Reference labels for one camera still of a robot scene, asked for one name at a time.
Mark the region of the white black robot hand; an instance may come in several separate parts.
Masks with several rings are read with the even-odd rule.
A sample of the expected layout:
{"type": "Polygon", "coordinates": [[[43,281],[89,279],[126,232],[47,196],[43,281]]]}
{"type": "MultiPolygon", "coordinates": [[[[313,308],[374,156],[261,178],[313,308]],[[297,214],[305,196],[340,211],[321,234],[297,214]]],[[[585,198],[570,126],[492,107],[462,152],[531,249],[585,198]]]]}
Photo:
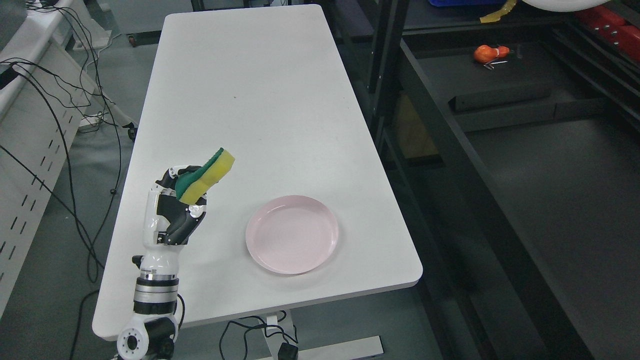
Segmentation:
{"type": "Polygon", "coordinates": [[[177,191],[178,180],[185,180],[200,168],[199,165],[170,167],[151,185],[142,231],[146,256],[178,253],[203,221],[207,210],[206,194],[202,194],[195,204],[187,204],[180,201],[177,191]]]}

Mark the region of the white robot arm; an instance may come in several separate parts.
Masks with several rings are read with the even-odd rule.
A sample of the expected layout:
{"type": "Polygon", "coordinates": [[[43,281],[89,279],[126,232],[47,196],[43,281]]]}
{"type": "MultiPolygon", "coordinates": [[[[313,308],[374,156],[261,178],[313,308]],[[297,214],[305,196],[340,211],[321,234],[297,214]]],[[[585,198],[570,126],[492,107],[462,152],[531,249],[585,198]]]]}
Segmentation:
{"type": "Polygon", "coordinates": [[[135,280],[132,315],[122,328],[116,349],[119,360],[171,360],[179,334],[178,266],[153,265],[151,256],[134,255],[140,273],[135,280]]]}

